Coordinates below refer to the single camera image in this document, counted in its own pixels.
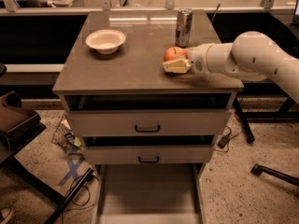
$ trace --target shoe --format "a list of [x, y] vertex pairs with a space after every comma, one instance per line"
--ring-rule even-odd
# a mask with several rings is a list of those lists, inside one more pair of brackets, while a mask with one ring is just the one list
[[0, 224], [7, 224], [15, 211], [10, 207], [0, 209]]

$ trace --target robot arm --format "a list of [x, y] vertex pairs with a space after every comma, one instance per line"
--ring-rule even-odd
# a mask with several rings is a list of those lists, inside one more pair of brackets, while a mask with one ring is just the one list
[[200, 45], [188, 52], [188, 60], [203, 74], [222, 73], [246, 81], [270, 78], [299, 104], [299, 60], [264, 34], [246, 32], [234, 43]]

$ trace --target soda can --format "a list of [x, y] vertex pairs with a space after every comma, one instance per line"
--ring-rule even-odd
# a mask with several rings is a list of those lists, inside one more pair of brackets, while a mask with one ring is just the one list
[[192, 26], [192, 10], [190, 8], [181, 8], [178, 10], [176, 45], [178, 47], [187, 47]]

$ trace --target concrete floor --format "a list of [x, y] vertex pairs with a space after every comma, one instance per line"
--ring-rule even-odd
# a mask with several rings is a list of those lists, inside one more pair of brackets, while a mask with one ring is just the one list
[[[254, 109], [263, 109], [265, 105], [276, 109], [280, 103], [242, 101], [245, 108]], [[64, 111], [59, 102], [27, 101], [24, 105], [40, 114], [47, 129], [25, 147], [17, 159], [34, 175], [65, 194], [73, 181], [73, 177], [65, 178], [71, 160], [51, 142]], [[216, 148], [200, 178], [206, 223], [298, 223], [299, 188], [269, 175], [257, 177], [250, 173], [251, 167], [259, 163], [299, 177], [298, 123], [251, 123], [255, 141], [250, 145], [234, 114], [228, 126], [232, 135], [239, 135], [230, 141], [228, 150]], [[73, 159], [72, 163], [78, 165], [80, 160]], [[78, 165], [78, 175], [83, 175], [88, 168], [89, 164], [83, 161]], [[84, 206], [69, 204], [55, 223], [91, 223], [97, 185], [95, 178], [86, 184], [75, 202], [87, 203]], [[6, 168], [0, 169], [0, 200], [0, 207], [11, 206], [16, 211], [9, 222], [12, 224], [44, 223], [54, 210], [49, 200]]]

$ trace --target black handle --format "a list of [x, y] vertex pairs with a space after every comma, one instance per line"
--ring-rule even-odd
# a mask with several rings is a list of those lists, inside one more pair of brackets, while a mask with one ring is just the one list
[[160, 124], [158, 124], [158, 126], [153, 130], [145, 129], [145, 128], [142, 129], [142, 128], [138, 128], [137, 125], [135, 126], [135, 131], [138, 133], [157, 133], [160, 131], [160, 129], [161, 129]]
[[159, 162], [159, 156], [156, 157], [156, 160], [152, 160], [152, 161], [149, 161], [149, 160], [142, 160], [142, 158], [139, 156], [138, 157], [138, 161], [140, 163], [157, 163]]

